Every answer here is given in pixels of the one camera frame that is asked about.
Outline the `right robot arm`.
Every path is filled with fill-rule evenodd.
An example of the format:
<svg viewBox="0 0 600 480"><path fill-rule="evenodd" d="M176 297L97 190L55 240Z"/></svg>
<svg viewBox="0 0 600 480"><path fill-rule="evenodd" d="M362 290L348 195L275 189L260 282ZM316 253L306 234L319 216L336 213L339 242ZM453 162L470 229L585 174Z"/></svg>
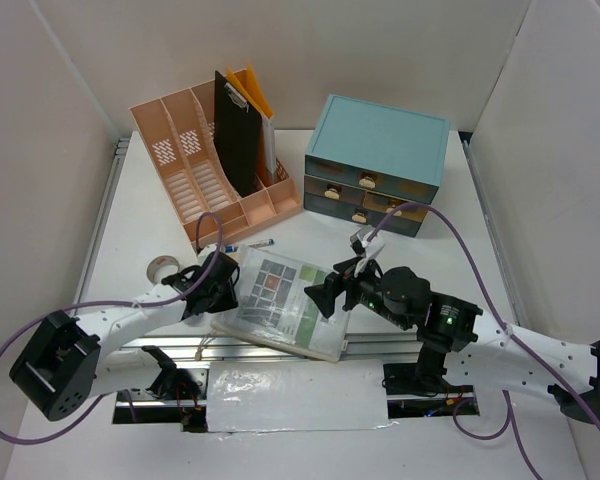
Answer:
<svg viewBox="0 0 600 480"><path fill-rule="evenodd" d="M477 305L432 291L407 267L380 273L371 262L357 272L340 263L305 292L326 318L342 300L344 311L362 306L402 330L415 329L421 344L415 378L426 391L468 385L516 391L557 405L573 420L600 422L600 341L576 344L502 326Z"/></svg>

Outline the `black clipboard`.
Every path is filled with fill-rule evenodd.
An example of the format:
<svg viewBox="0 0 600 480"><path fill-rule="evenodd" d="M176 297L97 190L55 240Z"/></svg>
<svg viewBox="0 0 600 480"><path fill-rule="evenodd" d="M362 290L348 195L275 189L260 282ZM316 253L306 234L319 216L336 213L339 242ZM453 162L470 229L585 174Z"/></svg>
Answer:
<svg viewBox="0 0 600 480"><path fill-rule="evenodd" d="M214 144L225 176L241 196L256 191L261 115L219 71L214 78Z"/></svg>

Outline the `orange folder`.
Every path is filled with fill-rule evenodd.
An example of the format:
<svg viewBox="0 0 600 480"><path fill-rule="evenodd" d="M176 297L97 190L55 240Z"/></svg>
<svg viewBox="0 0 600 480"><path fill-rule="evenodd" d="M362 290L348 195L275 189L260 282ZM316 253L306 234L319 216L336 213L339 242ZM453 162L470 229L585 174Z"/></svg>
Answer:
<svg viewBox="0 0 600 480"><path fill-rule="evenodd" d="M255 108L261 117L260 140L256 172L265 187L277 182L277 158L275 151L274 112L260 87L253 66L234 72L225 70L229 83Z"/></svg>

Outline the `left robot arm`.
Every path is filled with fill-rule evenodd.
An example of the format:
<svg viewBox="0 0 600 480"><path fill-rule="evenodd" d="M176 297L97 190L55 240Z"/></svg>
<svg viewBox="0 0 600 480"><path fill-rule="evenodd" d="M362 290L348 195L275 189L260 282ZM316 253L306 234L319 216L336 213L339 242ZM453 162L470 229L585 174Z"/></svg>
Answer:
<svg viewBox="0 0 600 480"><path fill-rule="evenodd" d="M9 376L50 421L76 411L86 399L123 390L145 390L173 400L200 389L190 373L155 345L129 343L191 316L237 307L240 267L230 256L210 254L165 277L127 306L70 316L47 315L14 362Z"/></svg>

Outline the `clear document pouch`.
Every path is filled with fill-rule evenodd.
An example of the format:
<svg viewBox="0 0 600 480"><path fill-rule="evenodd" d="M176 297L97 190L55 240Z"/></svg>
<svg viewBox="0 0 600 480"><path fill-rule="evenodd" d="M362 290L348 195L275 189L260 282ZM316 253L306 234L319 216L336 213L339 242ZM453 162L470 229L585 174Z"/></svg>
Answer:
<svg viewBox="0 0 600 480"><path fill-rule="evenodd" d="M238 307L215 314L213 330L294 355L339 361L350 317L343 310L344 297L336 299L333 315L326 318L304 292L324 282L327 268L245 246L235 260Z"/></svg>

